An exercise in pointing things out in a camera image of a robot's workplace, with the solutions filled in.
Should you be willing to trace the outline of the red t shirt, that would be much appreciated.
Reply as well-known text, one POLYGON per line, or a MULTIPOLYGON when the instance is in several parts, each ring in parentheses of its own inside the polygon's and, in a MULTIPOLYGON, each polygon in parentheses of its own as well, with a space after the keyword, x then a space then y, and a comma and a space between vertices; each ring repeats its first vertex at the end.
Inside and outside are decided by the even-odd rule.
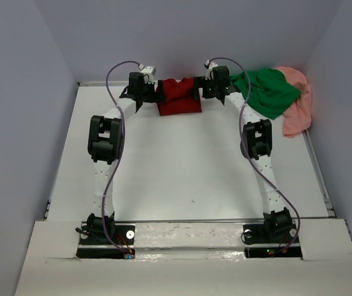
POLYGON ((176 81, 169 78, 163 81, 164 103, 157 103, 160 116, 201 113, 201 100, 194 98, 194 79, 183 78, 176 81))

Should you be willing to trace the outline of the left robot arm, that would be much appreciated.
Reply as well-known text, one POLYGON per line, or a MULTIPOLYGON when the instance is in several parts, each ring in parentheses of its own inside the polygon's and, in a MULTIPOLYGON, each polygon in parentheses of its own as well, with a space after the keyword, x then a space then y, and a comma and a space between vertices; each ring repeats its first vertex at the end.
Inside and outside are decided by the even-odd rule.
POLYGON ((93 208, 86 221, 87 235, 100 243, 116 245, 115 209, 113 206, 113 179, 120 164, 125 145, 126 121, 145 103, 165 101, 163 83, 155 84, 154 66, 143 67, 129 74, 128 85, 116 101, 114 108, 90 119, 88 154, 94 163, 93 208))

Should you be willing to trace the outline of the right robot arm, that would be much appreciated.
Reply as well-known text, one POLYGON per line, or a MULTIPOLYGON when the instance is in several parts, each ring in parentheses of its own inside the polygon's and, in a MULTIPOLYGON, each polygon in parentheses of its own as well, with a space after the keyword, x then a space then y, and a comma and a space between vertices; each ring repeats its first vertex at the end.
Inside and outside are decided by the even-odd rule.
POLYGON ((240 236, 246 245, 279 244, 289 247, 296 242, 298 226, 294 223, 290 202, 277 187, 272 169, 272 124, 261 117, 248 104, 248 98, 231 85, 229 69, 208 61, 204 76, 194 78, 194 97, 218 99, 238 120, 240 150, 250 163, 260 190, 263 221, 243 226, 240 236))

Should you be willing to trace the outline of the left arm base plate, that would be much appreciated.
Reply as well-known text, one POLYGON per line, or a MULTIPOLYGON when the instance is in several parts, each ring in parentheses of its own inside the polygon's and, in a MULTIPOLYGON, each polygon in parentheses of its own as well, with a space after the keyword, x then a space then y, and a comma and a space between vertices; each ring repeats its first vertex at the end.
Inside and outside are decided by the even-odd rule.
POLYGON ((75 231, 80 235, 76 251, 76 256, 80 259, 135 259, 136 227, 134 224, 116 224, 112 242, 104 233, 89 230, 86 224, 76 228, 75 231))

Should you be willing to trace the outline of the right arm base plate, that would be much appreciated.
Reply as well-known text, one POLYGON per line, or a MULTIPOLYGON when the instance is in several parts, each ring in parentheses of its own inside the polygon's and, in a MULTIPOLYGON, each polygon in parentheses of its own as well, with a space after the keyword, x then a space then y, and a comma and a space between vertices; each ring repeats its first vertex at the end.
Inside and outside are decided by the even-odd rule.
POLYGON ((302 251, 299 238, 289 246, 297 227, 284 231, 278 237, 270 237, 263 224, 244 224, 240 240, 244 244, 244 257, 247 259, 300 258, 302 251))

